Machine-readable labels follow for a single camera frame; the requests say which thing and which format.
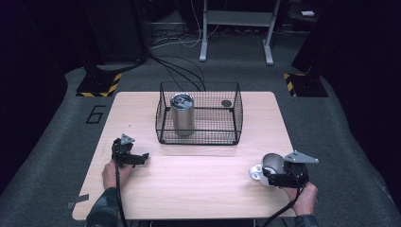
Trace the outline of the black wire basket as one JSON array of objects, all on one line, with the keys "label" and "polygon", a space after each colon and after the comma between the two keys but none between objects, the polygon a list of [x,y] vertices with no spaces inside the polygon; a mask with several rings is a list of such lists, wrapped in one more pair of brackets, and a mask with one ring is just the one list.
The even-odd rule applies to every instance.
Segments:
[{"label": "black wire basket", "polygon": [[[195,129],[189,136],[178,135],[173,127],[170,99],[180,93],[194,100]],[[222,100],[230,100],[225,108]],[[163,81],[160,84],[155,130],[166,145],[236,145],[242,133],[243,105],[236,82]]]}]

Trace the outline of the grey tape strips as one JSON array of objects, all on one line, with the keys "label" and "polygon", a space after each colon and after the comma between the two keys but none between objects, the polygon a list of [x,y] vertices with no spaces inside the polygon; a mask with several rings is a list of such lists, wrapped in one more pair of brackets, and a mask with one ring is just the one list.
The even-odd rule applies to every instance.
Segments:
[{"label": "grey tape strips", "polygon": [[65,208],[68,210],[72,210],[76,206],[77,203],[87,201],[87,200],[89,200],[88,194],[77,196],[77,197],[73,198],[71,201],[67,202],[65,205]]}]

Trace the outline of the white metal stand frame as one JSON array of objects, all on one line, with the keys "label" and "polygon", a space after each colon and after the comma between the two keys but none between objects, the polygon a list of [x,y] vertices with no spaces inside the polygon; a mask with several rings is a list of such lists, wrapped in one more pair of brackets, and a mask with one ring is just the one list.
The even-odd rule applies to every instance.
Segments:
[{"label": "white metal stand frame", "polygon": [[258,26],[268,29],[267,37],[262,41],[265,61],[268,66],[273,65],[271,54],[270,40],[274,31],[278,9],[281,0],[273,0],[274,7],[272,12],[254,12],[254,11],[228,11],[228,10],[211,10],[208,8],[208,0],[203,0],[203,19],[202,19],[202,40],[200,48],[201,62],[207,59],[208,50],[208,26]]}]

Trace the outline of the black yellow striped base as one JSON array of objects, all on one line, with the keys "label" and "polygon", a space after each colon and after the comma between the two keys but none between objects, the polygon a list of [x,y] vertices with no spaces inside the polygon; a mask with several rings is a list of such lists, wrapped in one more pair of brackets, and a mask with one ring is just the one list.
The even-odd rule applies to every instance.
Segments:
[{"label": "black yellow striped base", "polygon": [[122,75],[116,73],[101,73],[96,77],[87,74],[79,85],[76,96],[111,96],[116,90],[121,78]]},{"label": "black yellow striped base", "polygon": [[293,97],[328,97],[328,93],[319,79],[311,79],[304,74],[285,73],[284,79]]}]

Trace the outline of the person's left hand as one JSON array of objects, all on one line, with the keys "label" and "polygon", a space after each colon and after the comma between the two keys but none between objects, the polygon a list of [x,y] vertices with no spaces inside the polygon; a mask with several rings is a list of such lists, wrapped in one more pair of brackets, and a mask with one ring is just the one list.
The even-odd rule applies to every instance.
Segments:
[{"label": "person's left hand", "polygon": [[[106,164],[104,166],[104,169],[102,172],[102,179],[103,179],[103,187],[105,189],[117,186],[115,168],[116,168],[116,165],[115,165],[114,161],[110,161],[108,164]],[[132,169],[133,169],[133,165],[125,165],[123,167],[118,168],[118,171],[119,171],[118,182],[119,182],[120,186],[124,186],[128,182]]]}]

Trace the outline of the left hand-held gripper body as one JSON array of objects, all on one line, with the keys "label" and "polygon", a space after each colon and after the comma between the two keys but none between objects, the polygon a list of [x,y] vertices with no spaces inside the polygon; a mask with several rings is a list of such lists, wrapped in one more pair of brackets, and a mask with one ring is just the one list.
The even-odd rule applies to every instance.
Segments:
[{"label": "left hand-held gripper body", "polygon": [[112,159],[119,165],[133,165],[134,157],[131,149],[134,139],[126,134],[122,134],[120,138],[116,138],[112,144]]}]

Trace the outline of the tall steel tumbler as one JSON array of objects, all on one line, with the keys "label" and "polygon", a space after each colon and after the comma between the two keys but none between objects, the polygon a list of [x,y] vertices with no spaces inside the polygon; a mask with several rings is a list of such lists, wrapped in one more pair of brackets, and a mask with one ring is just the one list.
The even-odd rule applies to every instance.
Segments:
[{"label": "tall steel tumbler", "polygon": [[171,114],[175,132],[189,136],[195,129],[194,100],[190,94],[180,93],[170,99]]}]

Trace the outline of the person's right hand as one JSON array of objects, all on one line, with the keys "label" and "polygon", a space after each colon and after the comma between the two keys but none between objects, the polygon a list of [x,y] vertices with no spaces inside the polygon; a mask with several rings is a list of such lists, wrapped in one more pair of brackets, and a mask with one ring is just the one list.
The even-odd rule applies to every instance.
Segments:
[{"label": "person's right hand", "polygon": [[296,188],[282,187],[282,190],[288,195],[288,200],[297,201],[291,206],[297,216],[313,215],[315,202],[318,195],[318,188],[313,183],[307,183],[300,195],[297,195]]}]

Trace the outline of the dark curtain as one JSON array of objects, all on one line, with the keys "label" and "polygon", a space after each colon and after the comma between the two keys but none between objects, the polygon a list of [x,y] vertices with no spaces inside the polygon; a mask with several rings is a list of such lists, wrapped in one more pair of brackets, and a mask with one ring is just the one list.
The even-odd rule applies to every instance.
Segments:
[{"label": "dark curtain", "polygon": [[65,92],[64,73],[26,0],[0,0],[0,194],[36,146]]},{"label": "dark curtain", "polygon": [[292,66],[328,81],[401,211],[401,0],[332,0]]}]

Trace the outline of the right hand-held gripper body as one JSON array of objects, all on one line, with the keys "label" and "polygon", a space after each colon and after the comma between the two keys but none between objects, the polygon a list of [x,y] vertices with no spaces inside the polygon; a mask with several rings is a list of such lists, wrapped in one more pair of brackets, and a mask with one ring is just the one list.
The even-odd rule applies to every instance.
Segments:
[{"label": "right hand-held gripper body", "polygon": [[294,150],[284,157],[283,169],[285,179],[283,187],[297,188],[306,185],[309,182],[307,164],[317,164],[317,158],[303,154]]}]

